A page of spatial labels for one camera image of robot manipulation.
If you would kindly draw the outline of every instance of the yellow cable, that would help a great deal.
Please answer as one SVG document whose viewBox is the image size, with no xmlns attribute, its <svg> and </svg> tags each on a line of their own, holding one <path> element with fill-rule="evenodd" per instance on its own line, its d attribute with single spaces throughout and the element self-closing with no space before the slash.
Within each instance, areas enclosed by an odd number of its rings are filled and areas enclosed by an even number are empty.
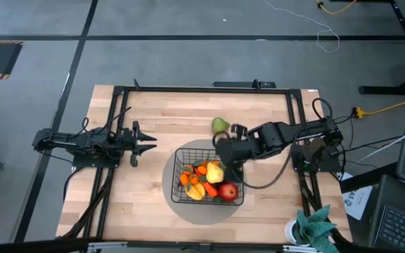
<svg viewBox="0 0 405 253">
<path fill-rule="evenodd" d="M 328 11 L 328 10 L 326 10 L 326 8 L 324 8 L 324 6 L 323 5 L 320 5 L 320 7 L 323 9 L 323 11 L 325 11 L 325 12 L 327 12 L 327 13 L 329 13 L 329 14 L 332 14 L 332 15 L 335 15 L 335 14 L 338 14 L 338 13 L 341 13 L 341 12 L 343 12 L 343 11 L 346 11 L 349 7 L 351 7 L 351 5 L 353 4 L 353 3 L 355 3 L 355 2 L 357 2 L 357 0 L 353 0 L 350 4 L 348 4 L 346 7 L 344 7 L 343 9 L 341 9 L 341 10 L 338 10 L 338 11 Z"/>
<path fill-rule="evenodd" d="M 396 104 L 396 105 L 392 105 L 392 106 L 389 106 L 389 107 L 387 107 L 387 108 L 377 110 L 377 111 L 375 111 L 375 112 L 364 112 L 363 115 L 374 115 L 374 114 L 376 114 L 376 113 L 384 112 L 384 111 L 386 111 L 386 110 L 390 110 L 390 109 L 393 109 L 393 108 L 398 107 L 398 106 L 401 106 L 401 105 L 405 105 L 405 101 L 404 101 L 403 103 L 399 103 L 399 104 Z"/>
</svg>

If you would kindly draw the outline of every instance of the green pear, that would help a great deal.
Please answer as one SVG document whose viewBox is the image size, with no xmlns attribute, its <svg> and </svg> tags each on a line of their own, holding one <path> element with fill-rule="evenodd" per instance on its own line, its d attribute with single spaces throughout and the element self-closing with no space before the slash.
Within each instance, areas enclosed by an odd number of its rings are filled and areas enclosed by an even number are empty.
<svg viewBox="0 0 405 253">
<path fill-rule="evenodd" d="M 220 117 L 212 120 L 212 133 L 218 134 L 219 132 L 226 131 L 231 125 Z"/>
</svg>

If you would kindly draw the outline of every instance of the gray concrete floor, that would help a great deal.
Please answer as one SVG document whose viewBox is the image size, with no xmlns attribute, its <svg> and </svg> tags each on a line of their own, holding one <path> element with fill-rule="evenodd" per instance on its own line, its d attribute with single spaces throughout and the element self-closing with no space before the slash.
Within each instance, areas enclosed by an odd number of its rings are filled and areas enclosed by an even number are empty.
<svg viewBox="0 0 405 253">
<path fill-rule="evenodd" d="M 315 1 L 272 1 L 330 25 L 338 34 L 403 34 L 388 4 L 354 4 L 341 15 L 327 15 Z M 399 1 L 405 15 L 405 1 Z M 0 0 L 0 34 L 80 34 L 90 0 Z M 339 9 L 345 3 L 329 3 Z M 316 34 L 317 25 L 248 0 L 100 1 L 90 34 Z M 31 147 L 37 130 L 48 127 L 74 55 L 75 41 L 25 42 L 9 80 L 0 81 L 0 242 L 8 242 L 38 154 Z M 323 43 L 335 48 L 335 43 Z M 274 81 L 282 88 L 318 89 L 336 117 L 352 106 L 369 111 L 405 96 L 362 96 L 361 85 L 398 85 L 405 80 L 405 43 L 342 42 L 324 53 L 314 41 L 89 41 L 84 47 L 61 131 L 76 132 L 85 117 L 95 84 L 210 86 L 213 81 Z M 405 107 L 354 122 L 354 143 L 401 135 Z M 345 145 L 350 125 L 340 125 Z M 358 160 L 370 150 L 348 153 Z M 396 160 L 399 147 L 367 163 Z M 58 155 L 69 157 L 64 152 Z M 368 171 L 355 167 L 351 174 Z M 51 160 L 32 217 L 27 240 L 51 239 L 70 173 L 66 162 Z M 365 235 L 352 227 L 356 242 Z"/>
</svg>

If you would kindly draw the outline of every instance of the wooden tabletop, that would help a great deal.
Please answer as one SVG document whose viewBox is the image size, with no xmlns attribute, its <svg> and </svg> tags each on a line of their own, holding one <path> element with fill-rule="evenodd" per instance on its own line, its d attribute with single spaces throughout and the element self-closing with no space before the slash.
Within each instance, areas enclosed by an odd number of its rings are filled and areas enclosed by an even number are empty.
<svg viewBox="0 0 405 253">
<path fill-rule="evenodd" d="M 87 114 L 88 129 L 105 124 L 112 92 L 113 86 L 95 86 Z M 307 119 L 317 119 L 311 101 L 319 97 L 318 91 L 302 90 L 302 96 Z M 125 115 L 123 126 L 139 121 L 145 134 L 157 138 L 157 147 L 139 157 L 137 168 L 130 166 L 129 155 L 126 155 L 115 170 L 103 239 L 287 243 L 284 226 L 302 209 L 300 187 L 291 161 L 274 185 L 264 190 L 247 189 L 245 201 L 238 210 L 213 225 L 195 225 L 177 216 L 162 190 L 165 162 L 183 144 L 211 139 L 210 123 L 214 117 L 223 117 L 249 129 L 265 122 L 288 123 L 284 95 L 129 92 L 128 106 L 132 109 Z M 296 102 L 294 108 L 298 119 Z M 288 149 L 266 160 L 248 162 L 245 166 L 247 181 L 254 185 L 270 182 L 282 167 Z M 86 168 L 71 179 L 57 235 L 68 232 L 87 208 L 95 171 L 95 168 Z M 331 205 L 330 220 L 351 240 L 338 182 L 328 173 L 318 173 L 318 180 L 323 205 Z M 97 210 L 91 235 L 96 234 L 98 217 Z"/>
</svg>

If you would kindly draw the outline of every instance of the wire basket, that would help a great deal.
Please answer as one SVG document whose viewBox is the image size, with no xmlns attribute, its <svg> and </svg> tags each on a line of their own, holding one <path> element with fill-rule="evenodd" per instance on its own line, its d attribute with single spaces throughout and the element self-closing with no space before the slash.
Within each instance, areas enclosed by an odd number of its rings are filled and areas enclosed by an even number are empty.
<svg viewBox="0 0 405 253">
<path fill-rule="evenodd" d="M 184 166 L 186 164 L 193 164 L 198 160 L 215 160 L 220 161 L 219 156 L 215 153 L 215 150 L 199 149 L 199 148 L 179 148 L 174 153 L 174 169 L 173 169 L 173 182 L 172 182 L 172 201 L 175 203 L 189 203 L 189 204 L 206 204 L 206 205 L 231 205 L 239 206 L 243 204 L 243 198 L 245 197 L 245 189 L 242 183 L 236 183 L 238 187 L 238 198 L 233 202 L 219 202 L 210 197 L 207 193 L 202 200 L 194 200 L 189 197 L 185 191 L 185 188 L 181 184 L 180 175 L 184 172 Z M 218 187 L 226 183 L 213 184 L 217 189 Z"/>
</svg>

